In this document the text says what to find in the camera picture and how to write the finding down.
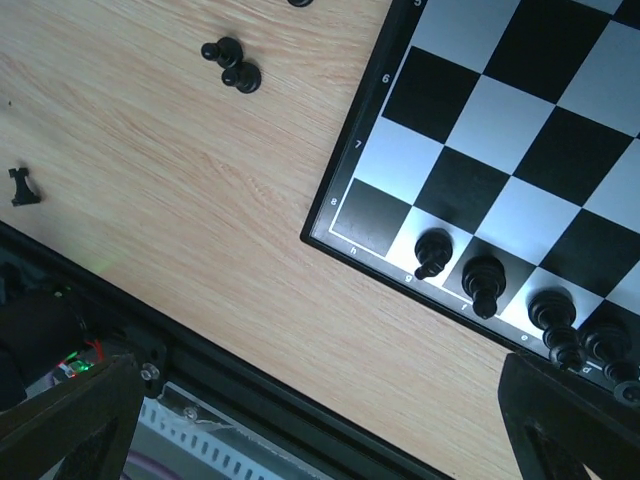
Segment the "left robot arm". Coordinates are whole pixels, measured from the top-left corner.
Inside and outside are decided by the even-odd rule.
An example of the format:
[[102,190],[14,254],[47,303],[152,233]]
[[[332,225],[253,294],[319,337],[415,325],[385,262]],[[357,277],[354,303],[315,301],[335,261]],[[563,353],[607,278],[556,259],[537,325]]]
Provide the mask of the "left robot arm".
[[74,353],[96,346],[80,298],[68,287],[24,283],[14,264],[1,264],[1,410],[27,398],[27,388]]

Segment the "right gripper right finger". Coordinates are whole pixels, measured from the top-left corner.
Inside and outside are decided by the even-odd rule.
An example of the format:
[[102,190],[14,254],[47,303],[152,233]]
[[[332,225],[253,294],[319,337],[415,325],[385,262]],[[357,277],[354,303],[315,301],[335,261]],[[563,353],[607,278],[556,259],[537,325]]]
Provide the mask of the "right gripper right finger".
[[525,479],[637,479],[639,382],[609,393],[537,356],[509,354],[498,400]]

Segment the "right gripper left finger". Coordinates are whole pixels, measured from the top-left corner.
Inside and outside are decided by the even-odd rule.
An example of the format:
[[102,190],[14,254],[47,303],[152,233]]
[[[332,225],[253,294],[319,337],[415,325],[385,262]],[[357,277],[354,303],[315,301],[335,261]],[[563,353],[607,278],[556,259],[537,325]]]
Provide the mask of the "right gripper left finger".
[[118,479],[144,398],[132,354],[104,360],[1,415],[1,477]]

